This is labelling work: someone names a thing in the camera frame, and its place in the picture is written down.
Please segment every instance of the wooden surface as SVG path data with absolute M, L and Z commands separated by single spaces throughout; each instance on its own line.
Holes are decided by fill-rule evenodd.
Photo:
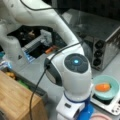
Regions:
M 29 100 L 32 92 L 0 71 L 0 110 L 9 120 L 30 120 Z M 34 95 L 33 120 L 47 120 L 42 99 Z

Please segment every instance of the cable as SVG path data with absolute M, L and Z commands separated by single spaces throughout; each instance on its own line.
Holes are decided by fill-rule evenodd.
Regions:
M 33 9 L 33 8 L 30 8 L 29 6 L 27 6 L 22 0 L 20 0 L 20 2 L 28 9 L 32 10 L 32 11 L 42 11 L 42 10 L 50 10 L 50 9 L 56 9 L 56 10 L 60 10 L 60 9 L 68 9 L 68 8 L 41 8 L 41 9 Z
M 81 45 L 82 45 L 82 44 L 83 44 L 83 41 L 81 41 L 81 42 L 79 42 L 79 43 L 76 43 L 76 44 L 73 44 L 73 45 L 71 45 L 71 46 L 65 47 L 65 48 L 57 51 L 57 52 L 52 56 L 52 58 L 50 59 L 49 63 L 46 65 L 46 67 L 45 67 L 45 69 L 44 69 L 44 72 L 42 73 L 39 81 L 37 82 L 36 87 L 35 87 L 32 95 L 31 95 L 31 98 L 30 98 L 30 103 L 29 103 L 30 120 L 33 120 L 33 116 L 32 116 L 32 100 L 33 100 L 34 94 L 36 93 L 36 90 L 37 90 L 37 88 L 38 88 L 38 85 L 39 85 L 39 83 L 41 82 L 41 80 L 42 80 L 42 78 L 43 78 L 46 70 L 50 67 L 51 61 L 54 59 L 54 57 L 55 57 L 56 55 L 58 55 L 58 54 L 61 53 L 62 51 L 66 50 L 66 49 L 68 49 L 68 48 L 70 48 L 70 47 L 76 46 L 76 45 L 78 45 L 78 44 L 81 44 Z

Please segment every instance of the orange object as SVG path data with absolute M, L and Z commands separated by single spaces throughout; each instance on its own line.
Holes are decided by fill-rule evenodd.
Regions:
M 110 84 L 109 83 L 102 83 L 95 86 L 95 90 L 100 92 L 107 92 L 110 90 Z
M 15 79 L 15 74 L 13 72 L 6 72 L 6 75 L 8 75 L 9 77 Z
M 52 51 L 53 51 L 53 48 L 50 47 L 49 49 L 47 49 L 47 50 L 45 51 L 45 53 L 46 53 L 46 54 L 49 54 L 49 53 L 51 53 Z

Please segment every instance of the light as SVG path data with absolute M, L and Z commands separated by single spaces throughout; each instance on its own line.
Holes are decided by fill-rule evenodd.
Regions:
M 6 62 L 6 63 L 7 63 L 7 67 L 12 69 L 12 65 L 9 62 Z
M 79 60 L 74 60 L 74 63 L 75 63 L 75 64 L 78 64 L 78 63 L 79 63 Z

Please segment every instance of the table surface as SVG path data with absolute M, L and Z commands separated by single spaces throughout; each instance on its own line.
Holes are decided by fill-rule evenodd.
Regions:
M 36 84 L 44 70 L 43 65 L 45 58 L 46 55 L 42 55 L 39 58 L 35 59 L 31 64 L 26 66 L 23 70 L 19 71 L 19 74 L 24 76 L 32 83 Z M 97 75 L 104 74 L 104 75 L 113 76 L 120 82 L 119 61 L 120 61 L 120 53 L 111 61 L 111 63 L 103 71 L 97 71 L 92 69 L 93 78 Z M 63 88 L 51 83 L 50 80 L 48 80 L 48 78 L 46 77 L 46 75 L 44 75 L 41 83 L 39 84 L 39 87 L 41 87 L 43 90 L 45 90 L 48 93 L 49 100 L 46 105 L 46 109 L 48 111 L 49 120 L 56 120 L 57 112 L 55 109 L 63 94 Z M 103 114 L 106 114 L 109 117 L 111 117 L 113 120 L 120 120 L 120 115 L 113 116 L 97 106 L 94 106 L 94 108 L 95 108 L 95 112 L 101 112 Z

